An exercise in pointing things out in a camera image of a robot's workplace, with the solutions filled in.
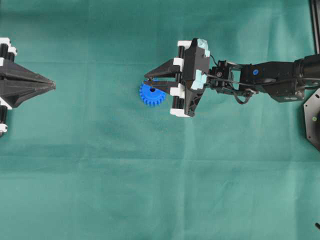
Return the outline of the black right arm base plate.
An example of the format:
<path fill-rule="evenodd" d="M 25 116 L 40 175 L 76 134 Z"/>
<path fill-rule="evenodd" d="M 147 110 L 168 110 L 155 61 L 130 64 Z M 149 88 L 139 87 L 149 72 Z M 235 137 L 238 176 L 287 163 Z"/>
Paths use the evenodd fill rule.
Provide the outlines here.
<path fill-rule="evenodd" d="M 320 89 L 318 88 L 304 103 L 306 139 L 320 151 Z"/>

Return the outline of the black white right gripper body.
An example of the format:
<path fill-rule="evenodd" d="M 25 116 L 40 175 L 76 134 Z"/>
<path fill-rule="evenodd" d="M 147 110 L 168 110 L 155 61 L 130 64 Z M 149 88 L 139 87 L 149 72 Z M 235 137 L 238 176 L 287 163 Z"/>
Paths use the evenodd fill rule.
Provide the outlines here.
<path fill-rule="evenodd" d="M 180 67 L 181 75 L 169 90 L 175 97 L 170 114 L 176 117 L 193 117 L 205 92 L 210 68 L 208 42 L 201 38 L 180 40 L 178 47 L 184 47 L 184 57 L 175 57 L 173 63 Z"/>

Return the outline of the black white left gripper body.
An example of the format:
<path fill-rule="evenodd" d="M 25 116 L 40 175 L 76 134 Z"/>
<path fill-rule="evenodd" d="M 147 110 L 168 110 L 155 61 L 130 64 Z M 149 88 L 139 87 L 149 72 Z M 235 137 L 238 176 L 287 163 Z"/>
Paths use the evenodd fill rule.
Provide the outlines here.
<path fill-rule="evenodd" d="M 8 37 L 0 38 L 0 136 L 2 137 L 8 131 L 7 116 L 8 111 L 12 110 L 12 103 L 7 100 L 6 84 L 8 78 L 3 75 L 5 64 L 9 61 L 14 62 L 17 55 L 17 49 L 12 46 Z"/>

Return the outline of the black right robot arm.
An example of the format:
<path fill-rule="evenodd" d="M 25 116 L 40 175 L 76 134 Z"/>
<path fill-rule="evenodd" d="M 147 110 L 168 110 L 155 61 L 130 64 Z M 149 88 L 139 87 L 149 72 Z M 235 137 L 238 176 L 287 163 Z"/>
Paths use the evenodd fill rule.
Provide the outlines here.
<path fill-rule="evenodd" d="M 320 87 L 319 54 L 293 62 L 237 64 L 219 60 L 210 66 L 212 56 L 206 40 L 179 40 L 177 46 L 177 57 L 144 75 L 144 84 L 174 97 L 170 113 L 177 117 L 194 117 L 207 88 L 231 95 L 244 105 L 258 93 L 279 103 L 301 101 L 305 90 Z"/>

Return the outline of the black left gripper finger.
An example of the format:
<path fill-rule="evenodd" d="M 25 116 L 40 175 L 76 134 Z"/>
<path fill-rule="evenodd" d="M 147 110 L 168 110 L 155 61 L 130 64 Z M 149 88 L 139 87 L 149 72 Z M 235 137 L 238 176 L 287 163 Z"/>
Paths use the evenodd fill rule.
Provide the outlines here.
<path fill-rule="evenodd" d="M 9 79 L 55 85 L 54 81 L 11 61 L 4 61 L 2 63 L 0 75 Z"/>
<path fill-rule="evenodd" d="M 7 100 L 12 104 L 12 108 L 17 108 L 33 97 L 55 90 L 56 85 L 23 80 L 7 80 L 5 89 L 8 93 Z"/>

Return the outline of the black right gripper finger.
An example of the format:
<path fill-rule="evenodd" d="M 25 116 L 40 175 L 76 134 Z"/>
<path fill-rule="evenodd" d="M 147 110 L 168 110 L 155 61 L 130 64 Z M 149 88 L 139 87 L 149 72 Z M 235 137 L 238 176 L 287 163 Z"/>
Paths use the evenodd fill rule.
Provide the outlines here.
<path fill-rule="evenodd" d="M 171 88 L 178 88 L 179 83 L 176 81 L 162 81 L 162 80 L 145 80 L 143 82 L 145 85 L 148 85 L 152 88 L 158 89 L 168 95 L 171 94 Z"/>
<path fill-rule="evenodd" d="M 181 66 L 174 64 L 174 59 L 170 59 L 155 69 L 144 75 L 146 79 L 153 78 L 174 78 L 181 71 Z"/>

